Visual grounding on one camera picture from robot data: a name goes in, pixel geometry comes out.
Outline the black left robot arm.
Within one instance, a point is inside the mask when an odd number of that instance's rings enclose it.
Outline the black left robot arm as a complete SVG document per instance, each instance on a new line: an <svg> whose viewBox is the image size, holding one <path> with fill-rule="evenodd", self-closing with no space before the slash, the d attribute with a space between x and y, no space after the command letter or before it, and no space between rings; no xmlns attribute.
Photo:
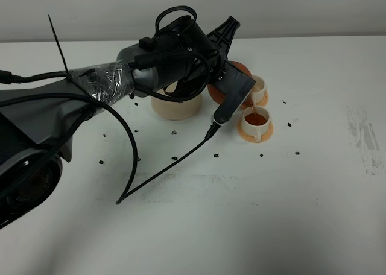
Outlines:
<svg viewBox="0 0 386 275"><path fill-rule="evenodd" d="M153 37L122 49L113 62L30 77L2 71L4 84L49 84L1 92L1 226L53 193L63 161L72 158L73 134L99 112L116 115L112 106L122 98L181 104L213 86L225 99L205 135L210 139L246 96L244 74L227 58L239 26L229 17L205 34L191 14L157 27Z"/></svg>

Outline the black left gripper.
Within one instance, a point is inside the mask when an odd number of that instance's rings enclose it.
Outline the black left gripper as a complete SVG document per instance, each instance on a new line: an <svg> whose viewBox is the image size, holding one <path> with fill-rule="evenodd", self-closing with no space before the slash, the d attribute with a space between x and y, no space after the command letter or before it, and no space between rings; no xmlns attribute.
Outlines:
<svg viewBox="0 0 386 275"><path fill-rule="evenodd" d="M194 20L186 15L177 18L169 25L160 29L156 51L161 55L177 53L177 57L163 59L158 66L159 90L177 82L177 91L196 91L202 87L206 79L206 68L198 58L191 56L196 53L202 56L214 73L218 73L227 58L239 21L229 16L209 34L201 30Z"/></svg>

